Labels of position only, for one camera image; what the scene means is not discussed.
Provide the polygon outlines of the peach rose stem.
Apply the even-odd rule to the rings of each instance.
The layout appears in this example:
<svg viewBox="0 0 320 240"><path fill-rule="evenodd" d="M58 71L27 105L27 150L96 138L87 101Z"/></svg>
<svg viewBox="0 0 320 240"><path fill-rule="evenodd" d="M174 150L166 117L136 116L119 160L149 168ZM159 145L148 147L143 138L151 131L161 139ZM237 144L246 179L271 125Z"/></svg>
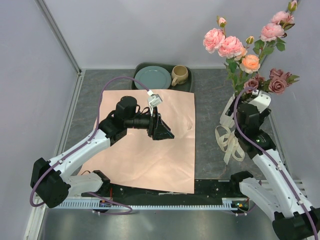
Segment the peach rose stem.
<svg viewBox="0 0 320 240"><path fill-rule="evenodd" d="M239 82L236 86L242 86L244 89L248 87L257 89L259 81L252 76L245 80L245 75L248 77L260 69L261 64L258 56L248 54L247 48L243 44L238 44L236 50L235 60L239 62L240 68Z"/></svg>

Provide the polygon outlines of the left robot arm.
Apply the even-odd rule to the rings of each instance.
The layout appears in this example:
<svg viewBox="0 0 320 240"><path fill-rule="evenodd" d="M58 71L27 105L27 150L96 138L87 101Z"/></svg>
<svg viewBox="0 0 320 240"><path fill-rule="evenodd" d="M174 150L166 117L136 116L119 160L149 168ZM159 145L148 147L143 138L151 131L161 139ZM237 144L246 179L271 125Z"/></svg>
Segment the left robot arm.
<svg viewBox="0 0 320 240"><path fill-rule="evenodd" d="M83 140L49 160L42 157L36 160L30 182L30 204L33 207L41 206L41 203L34 203L35 195L49 208L57 207L72 193L106 196L110 185L99 171L80 176L72 174L96 154L125 137L128 129L146 130L154 141L174 139L174 134L158 112L161 97L152 94L147 101L148 111L143 112L136 98L123 96L115 109L105 119L97 121L95 129Z"/></svg>

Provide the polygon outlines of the pink wrapping paper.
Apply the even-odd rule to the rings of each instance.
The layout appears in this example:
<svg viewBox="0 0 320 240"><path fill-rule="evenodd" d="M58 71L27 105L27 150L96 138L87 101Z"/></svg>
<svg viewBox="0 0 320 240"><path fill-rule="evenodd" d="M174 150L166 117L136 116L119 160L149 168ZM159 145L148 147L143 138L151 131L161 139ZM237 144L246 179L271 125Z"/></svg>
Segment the pink wrapping paper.
<svg viewBox="0 0 320 240"><path fill-rule="evenodd" d="M113 146L96 154L81 174L100 170L113 184L174 193L194 193L196 116L193 93L155 89L158 112L173 139L152 140L145 129L128 129Z"/></svg>

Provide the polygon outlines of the mauve rose stem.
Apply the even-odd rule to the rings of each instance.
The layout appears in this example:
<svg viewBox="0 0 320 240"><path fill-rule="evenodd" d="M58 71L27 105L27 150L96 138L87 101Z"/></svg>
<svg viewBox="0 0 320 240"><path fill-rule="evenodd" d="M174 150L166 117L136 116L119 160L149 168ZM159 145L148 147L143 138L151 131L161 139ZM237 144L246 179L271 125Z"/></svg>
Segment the mauve rose stem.
<svg viewBox="0 0 320 240"><path fill-rule="evenodd" d="M286 88L299 80L300 77L298 75L291 74L290 72L284 72L282 69L272 68L269 71L268 78L257 73L244 83L243 88L251 87L266 93L280 95L285 92Z"/></svg>

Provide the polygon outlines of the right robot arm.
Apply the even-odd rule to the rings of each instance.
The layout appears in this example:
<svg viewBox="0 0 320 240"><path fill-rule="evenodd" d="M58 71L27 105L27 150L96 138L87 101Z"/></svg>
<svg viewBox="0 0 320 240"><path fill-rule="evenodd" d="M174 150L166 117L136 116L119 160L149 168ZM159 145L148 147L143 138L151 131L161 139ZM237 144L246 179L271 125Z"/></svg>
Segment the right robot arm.
<svg viewBox="0 0 320 240"><path fill-rule="evenodd" d="M320 209L305 197L293 181L271 137L260 129L269 109L259 112L249 103L236 110L235 136L265 176L271 190L266 190L248 171L232 175L229 191L235 197L249 197L270 219L280 240L319 239Z"/></svg>

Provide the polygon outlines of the pink rose stem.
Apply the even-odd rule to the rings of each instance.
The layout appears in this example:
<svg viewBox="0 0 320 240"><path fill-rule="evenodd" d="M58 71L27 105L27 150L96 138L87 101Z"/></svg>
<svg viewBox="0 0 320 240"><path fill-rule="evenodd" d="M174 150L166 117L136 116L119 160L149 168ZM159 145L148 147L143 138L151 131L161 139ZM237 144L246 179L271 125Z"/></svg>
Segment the pink rose stem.
<svg viewBox="0 0 320 240"><path fill-rule="evenodd" d="M209 30L202 43L209 54L217 52L221 58L225 58L223 65L227 71L227 79L231 80L233 93L236 95L237 84L241 79L237 75L237 70L240 69L240 60L247 54L247 50L236 36L227 36L227 20L224 17L217 16L216 22L218 28Z"/></svg>
<svg viewBox="0 0 320 240"><path fill-rule="evenodd" d="M293 13L297 10L298 5L297 0L291 0L288 3L287 10L277 12L269 23L262 28L257 40L253 36L249 36L245 40L245 47L252 46L252 55L258 56L260 63L260 68L256 73L249 76L245 74L245 80L254 77L256 74L260 74L259 71L263 61L275 50L283 52L286 49L284 38L287 37L287 31L295 25Z"/></svg>

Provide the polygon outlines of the beige ribbon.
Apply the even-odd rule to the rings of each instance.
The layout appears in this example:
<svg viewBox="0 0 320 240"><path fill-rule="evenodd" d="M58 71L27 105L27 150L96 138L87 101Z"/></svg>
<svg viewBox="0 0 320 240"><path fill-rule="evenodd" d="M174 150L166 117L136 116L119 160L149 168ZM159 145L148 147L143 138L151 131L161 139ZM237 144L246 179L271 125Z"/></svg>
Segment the beige ribbon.
<svg viewBox="0 0 320 240"><path fill-rule="evenodd" d="M224 153L223 161L226 165L230 159L242 162L245 158L245 152L241 148L238 138L235 136L235 131L224 125L218 125L215 130L216 142Z"/></svg>

